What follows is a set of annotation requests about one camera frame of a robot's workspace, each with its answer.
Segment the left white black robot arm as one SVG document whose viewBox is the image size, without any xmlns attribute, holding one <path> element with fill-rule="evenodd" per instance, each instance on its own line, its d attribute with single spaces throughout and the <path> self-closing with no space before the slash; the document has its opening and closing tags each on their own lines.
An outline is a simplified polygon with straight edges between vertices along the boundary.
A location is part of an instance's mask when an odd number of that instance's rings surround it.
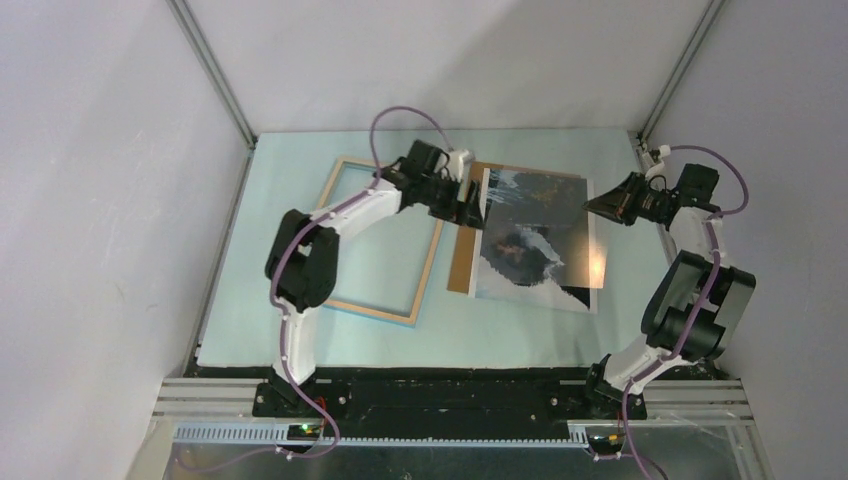
<svg viewBox="0 0 848 480">
<path fill-rule="evenodd" d="M 316 370 L 315 312 L 336 286 L 342 245 L 378 222 L 422 205 L 438 220 L 483 229 L 481 184 L 465 177 L 474 162 L 466 149 L 445 151 L 416 140 L 394 163 L 376 165 L 372 181 L 347 199 L 310 213 L 292 209 L 279 224 L 265 265 L 269 300 L 281 314 L 273 369 L 284 379 L 277 402 L 292 416 L 316 403 L 306 381 Z"/>
</svg>

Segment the light wooden picture frame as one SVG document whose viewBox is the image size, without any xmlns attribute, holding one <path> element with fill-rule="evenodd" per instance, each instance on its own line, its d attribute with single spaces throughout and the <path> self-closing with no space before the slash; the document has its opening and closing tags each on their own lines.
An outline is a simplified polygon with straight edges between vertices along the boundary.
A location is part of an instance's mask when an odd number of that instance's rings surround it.
<svg viewBox="0 0 848 480">
<path fill-rule="evenodd" d="M 327 309 L 413 326 L 444 222 L 422 206 L 380 220 L 346 241 Z"/>
</svg>

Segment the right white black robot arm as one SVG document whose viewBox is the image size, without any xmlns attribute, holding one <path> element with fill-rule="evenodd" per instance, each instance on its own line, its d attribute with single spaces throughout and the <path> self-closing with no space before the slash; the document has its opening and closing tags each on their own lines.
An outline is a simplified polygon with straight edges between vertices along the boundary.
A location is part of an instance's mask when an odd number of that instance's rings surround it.
<svg viewBox="0 0 848 480">
<path fill-rule="evenodd" d="M 585 411 L 606 418 L 663 373 L 719 357 L 756 288 L 753 274 L 731 265 L 721 238 L 725 215 L 711 201 L 716 170 L 687 164 L 671 189 L 630 174 L 584 210 L 631 226 L 645 219 L 672 236 L 677 255 L 642 316 L 641 334 L 594 364 L 581 392 Z"/>
</svg>

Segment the brown fibreboard backing board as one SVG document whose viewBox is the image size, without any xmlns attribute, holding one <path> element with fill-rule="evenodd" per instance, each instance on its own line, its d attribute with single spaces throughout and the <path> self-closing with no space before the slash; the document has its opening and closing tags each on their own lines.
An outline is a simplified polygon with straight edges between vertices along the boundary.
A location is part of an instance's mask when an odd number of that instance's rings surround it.
<svg viewBox="0 0 848 480">
<path fill-rule="evenodd" d="M 567 178 L 578 178 L 578 175 L 540 170 L 534 168 L 507 166 L 486 162 L 474 162 L 469 169 L 466 178 L 469 181 L 482 181 L 483 173 L 486 168 L 489 169 L 507 169 L 516 172 L 525 173 L 541 173 L 547 175 L 561 176 Z M 475 258 L 474 246 L 475 238 L 478 230 L 461 226 L 458 228 L 456 235 L 455 247 L 453 250 L 451 268 L 448 276 L 447 290 L 449 292 L 468 294 L 470 280 L 472 274 L 472 264 Z"/>
</svg>

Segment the landscape photo print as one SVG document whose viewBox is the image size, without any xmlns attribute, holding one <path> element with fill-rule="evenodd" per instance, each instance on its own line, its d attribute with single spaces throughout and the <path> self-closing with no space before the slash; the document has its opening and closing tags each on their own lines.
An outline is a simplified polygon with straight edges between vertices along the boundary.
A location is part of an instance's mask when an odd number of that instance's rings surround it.
<svg viewBox="0 0 848 480">
<path fill-rule="evenodd" d="M 472 298 L 594 314 L 603 273 L 595 231 L 583 205 L 593 191 L 582 177 L 486 167 L 468 294 Z"/>
</svg>

